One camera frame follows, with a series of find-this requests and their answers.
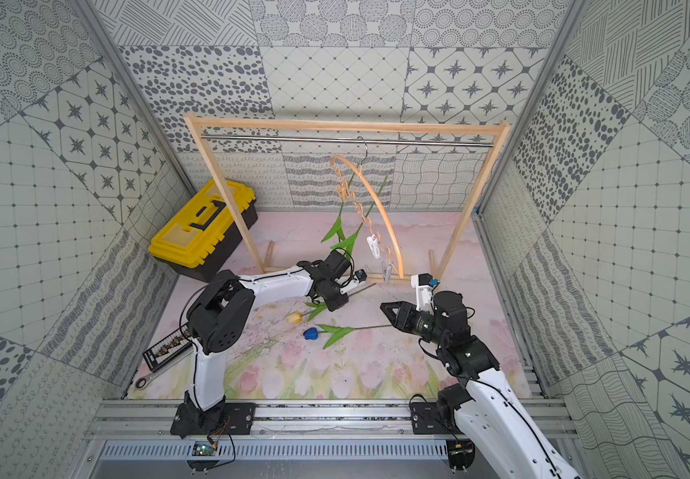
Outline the yellow tulip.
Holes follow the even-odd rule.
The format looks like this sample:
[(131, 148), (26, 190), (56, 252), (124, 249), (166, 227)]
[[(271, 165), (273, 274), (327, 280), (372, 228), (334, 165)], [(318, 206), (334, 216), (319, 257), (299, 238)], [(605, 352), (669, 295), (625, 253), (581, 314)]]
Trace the yellow tulip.
[(317, 317), (317, 315), (327, 311), (327, 306), (325, 303), (307, 303), (306, 306), (308, 307), (308, 311), (306, 313), (291, 313), (286, 320), (291, 325), (299, 325), (299, 323), (303, 323), (303, 321), (311, 321), (311, 319), (314, 319)]

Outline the wooden wavy clothes hanger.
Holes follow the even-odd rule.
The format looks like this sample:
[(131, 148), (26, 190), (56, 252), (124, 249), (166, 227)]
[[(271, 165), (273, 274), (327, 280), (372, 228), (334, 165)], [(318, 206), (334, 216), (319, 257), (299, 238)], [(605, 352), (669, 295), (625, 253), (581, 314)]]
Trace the wooden wavy clothes hanger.
[[(335, 154), (330, 158), (330, 168), (336, 177), (336, 185), (341, 181), (348, 182), (351, 178), (351, 175), (355, 175), (355, 179), (353, 180), (353, 182), (357, 180), (361, 184), (365, 192), (368, 194), (371, 200), (371, 204), (369, 208), (367, 208), (361, 201), (359, 201), (357, 193), (353, 190), (352, 182), (350, 189), (351, 191), (353, 191), (353, 193), (355, 193), (355, 199), (350, 200), (346, 205), (353, 205), (354, 202), (358, 202), (363, 205), (365, 220), (361, 221), (360, 219), (360, 221), (362, 225), (365, 226), (368, 230), (368, 236), (366, 237), (366, 239), (371, 235), (375, 235), (377, 239), (379, 239), (380, 241), (381, 258), (379, 259), (379, 261), (391, 261), (391, 263), (393, 263), (394, 271), (391, 279), (393, 279), (393, 277), (397, 277), (397, 279), (407, 279), (407, 271), (404, 263), (404, 257), (400, 241), (392, 225), (388, 212), (381, 200), (381, 193), (383, 188), (387, 184), (387, 178), (384, 178), (383, 182), (380, 184), (379, 189), (375, 190), (370, 184), (369, 180), (367, 179), (364, 173), (364, 168), (361, 163), (356, 164), (353, 161), (348, 160), (344, 156), (338, 154)], [(390, 243), (383, 241), (381, 233), (375, 230), (374, 222), (371, 219), (371, 214), (374, 211), (377, 211), (379, 213), (379, 216), (381, 217), (381, 220), (383, 221), (386, 230), (387, 239), (390, 240)]]

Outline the peach clothespin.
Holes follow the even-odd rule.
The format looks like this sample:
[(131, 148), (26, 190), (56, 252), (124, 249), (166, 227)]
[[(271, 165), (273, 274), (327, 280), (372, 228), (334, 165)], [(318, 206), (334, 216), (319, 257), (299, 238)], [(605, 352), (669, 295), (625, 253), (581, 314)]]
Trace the peach clothespin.
[(336, 191), (343, 204), (346, 204), (350, 201), (351, 191), (349, 183), (347, 181), (342, 181), (338, 183), (336, 186)]

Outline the pink tulip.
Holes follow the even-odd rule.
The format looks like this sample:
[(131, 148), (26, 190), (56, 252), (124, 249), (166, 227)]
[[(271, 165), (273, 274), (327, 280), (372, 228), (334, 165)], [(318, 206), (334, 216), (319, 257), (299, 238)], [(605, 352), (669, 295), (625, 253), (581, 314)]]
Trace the pink tulip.
[(337, 219), (335, 220), (335, 222), (332, 225), (332, 227), (330, 228), (330, 230), (327, 232), (327, 234), (322, 239), (322, 243), (326, 243), (330, 239), (336, 238), (337, 242), (334, 245), (331, 245), (330, 249), (332, 249), (332, 251), (342, 251), (342, 253), (348, 253), (348, 255), (351, 255), (351, 253), (353, 253), (355, 243), (358, 240), (359, 234), (361, 233), (363, 226), (359, 226), (352, 235), (345, 236), (345, 233), (344, 233), (344, 230), (342, 227), (342, 210), (343, 210), (343, 207), (344, 207), (344, 204), (341, 204)]

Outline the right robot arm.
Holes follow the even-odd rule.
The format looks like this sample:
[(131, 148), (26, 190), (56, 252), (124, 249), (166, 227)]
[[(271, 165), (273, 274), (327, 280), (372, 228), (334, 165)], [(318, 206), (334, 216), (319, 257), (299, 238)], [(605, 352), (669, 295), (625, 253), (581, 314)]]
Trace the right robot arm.
[(440, 420), (458, 429), (501, 478), (578, 478), (526, 411), (482, 339), (473, 335), (460, 293), (441, 291), (426, 305), (381, 303), (389, 323), (436, 346), (433, 356), (458, 383), (438, 393)]

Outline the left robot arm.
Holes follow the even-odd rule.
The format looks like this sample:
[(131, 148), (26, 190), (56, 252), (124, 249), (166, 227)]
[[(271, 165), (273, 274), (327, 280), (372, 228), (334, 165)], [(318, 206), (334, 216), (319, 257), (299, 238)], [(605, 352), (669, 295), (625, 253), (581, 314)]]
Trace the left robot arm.
[(197, 421), (217, 413), (225, 401), (227, 351), (240, 339), (255, 309), (287, 299), (320, 299), (329, 311), (344, 307), (349, 293), (367, 281), (362, 269), (341, 249), (326, 259), (299, 261), (294, 267), (241, 277), (218, 273), (184, 313), (194, 343), (194, 369), (184, 405)]

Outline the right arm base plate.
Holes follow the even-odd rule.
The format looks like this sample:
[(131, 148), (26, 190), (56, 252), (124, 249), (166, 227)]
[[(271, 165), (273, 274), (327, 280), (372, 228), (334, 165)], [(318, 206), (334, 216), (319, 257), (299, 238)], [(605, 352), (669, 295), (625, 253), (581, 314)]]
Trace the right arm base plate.
[(435, 402), (412, 401), (409, 404), (412, 431), (415, 435), (459, 434), (460, 431), (439, 414)]

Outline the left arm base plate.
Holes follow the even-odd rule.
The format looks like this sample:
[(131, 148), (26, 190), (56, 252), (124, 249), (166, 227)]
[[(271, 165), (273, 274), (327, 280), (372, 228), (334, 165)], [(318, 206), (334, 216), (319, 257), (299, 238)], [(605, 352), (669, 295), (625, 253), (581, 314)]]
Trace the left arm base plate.
[(181, 439), (191, 435), (217, 435), (219, 432), (249, 435), (256, 409), (256, 403), (221, 401), (208, 411), (201, 411), (193, 402), (187, 401), (177, 407), (171, 435)]

